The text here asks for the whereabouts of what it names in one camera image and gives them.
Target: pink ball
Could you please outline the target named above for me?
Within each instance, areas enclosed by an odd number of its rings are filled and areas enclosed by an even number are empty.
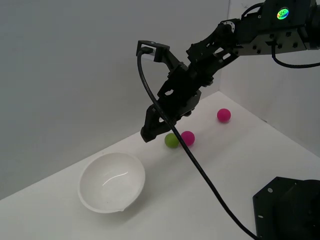
[[[222,108],[218,111],[216,117],[221,123],[227,123],[231,118],[231,112],[228,109]]]
[[[185,144],[189,147],[194,144],[196,137],[191,131],[184,131],[181,134],[182,139],[184,140]]]

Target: green ball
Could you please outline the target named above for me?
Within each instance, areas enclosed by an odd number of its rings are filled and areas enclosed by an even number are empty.
[[[168,148],[171,149],[176,149],[179,146],[179,140],[173,133],[169,133],[167,136],[165,136],[164,143]]]

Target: white table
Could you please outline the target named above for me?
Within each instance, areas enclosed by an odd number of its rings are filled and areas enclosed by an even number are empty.
[[[216,113],[228,108],[229,124]],[[235,215],[254,233],[252,196],[274,177],[320,180],[320,159],[220,92],[183,118],[191,148]],[[2,240],[248,240],[180,149],[165,135],[146,144],[136,133],[0,201]],[[99,214],[78,199],[84,167],[103,153],[136,155],[146,171],[138,200],[124,212]]]

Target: black metal bracket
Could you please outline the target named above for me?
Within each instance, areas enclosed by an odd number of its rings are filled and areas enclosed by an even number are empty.
[[[320,239],[320,181],[276,177],[253,196],[262,240]]]

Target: white wall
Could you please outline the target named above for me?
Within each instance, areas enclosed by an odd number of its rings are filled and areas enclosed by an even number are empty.
[[[135,133],[151,104],[137,41],[185,50],[227,18],[224,0],[2,0],[0,199]],[[144,63],[156,92],[164,64]],[[204,95],[218,90],[215,85]]]
[[[239,18],[257,2],[231,0],[229,18]],[[320,51],[278,58],[289,64],[317,63]],[[288,69],[271,56],[242,56],[222,70],[220,90],[320,157],[320,67]]]

